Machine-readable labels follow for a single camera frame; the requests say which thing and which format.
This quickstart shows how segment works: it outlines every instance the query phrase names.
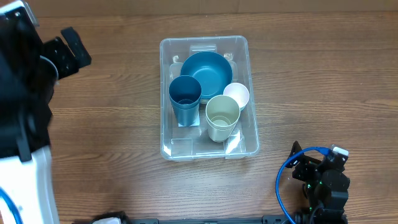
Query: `clear plastic container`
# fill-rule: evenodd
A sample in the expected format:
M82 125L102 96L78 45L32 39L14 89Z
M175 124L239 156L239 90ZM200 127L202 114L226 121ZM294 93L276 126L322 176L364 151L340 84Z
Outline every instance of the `clear plastic container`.
M182 64L191 55L211 51L224 55L231 64L233 81L248 88L250 100L230 135L221 143L207 133L205 101L199 109L199 124L180 127L169 98L170 82L180 75ZM256 106L251 80L248 42L242 36L169 38L160 43L161 153L165 159L189 161L199 158L240 159L255 156L260 150Z

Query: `tabletop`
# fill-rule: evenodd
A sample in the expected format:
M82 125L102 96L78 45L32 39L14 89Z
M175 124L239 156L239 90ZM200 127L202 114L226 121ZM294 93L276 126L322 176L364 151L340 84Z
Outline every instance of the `tabletop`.
M39 18L43 40L73 26L92 65L60 81L50 107L53 188L62 223L282 214L275 177L294 141L350 152L350 223L398 220L398 12ZM248 40L261 151L191 162L160 155L159 44ZM289 212L308 206L286 170Z

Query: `blue cable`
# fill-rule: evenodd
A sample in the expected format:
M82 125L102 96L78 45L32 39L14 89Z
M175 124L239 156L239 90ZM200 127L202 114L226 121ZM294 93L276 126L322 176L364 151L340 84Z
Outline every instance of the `blue cable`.
M284 164L282 165L282 167L279 169L278 175L276 176L276 182L275 182L275 193L276 193L276 198L278 199L280 208L282 209L282 211L285 213L285 216L287 217L287 219L289 219L291 224L296 224L293 220L292 217L290 217L289 213L287 213L287 210L284 206L284 204L282 203L282 200L280 199L280 195L279 195L279 181L280 181L280 177L282 176L282 171L285 168L285 166L287 166L288 164L290 164L292 161L294 161L298 156L301 156L302 154L304 154L305 152L308 151L318 151L321 154L327 156L330 152L330 149L326 148L326 147L309 147L306 148L300 152L297 152L296 154L294 154L292 157L288 158L286 160L286 162L284 162Z
M11 211L12 215L14 216L16 224L22 224L22 218L19 214L18 208L15 206L14 202L12 202L11 198L8 194L0 187L0 198L3 198L6 202L8 209Z

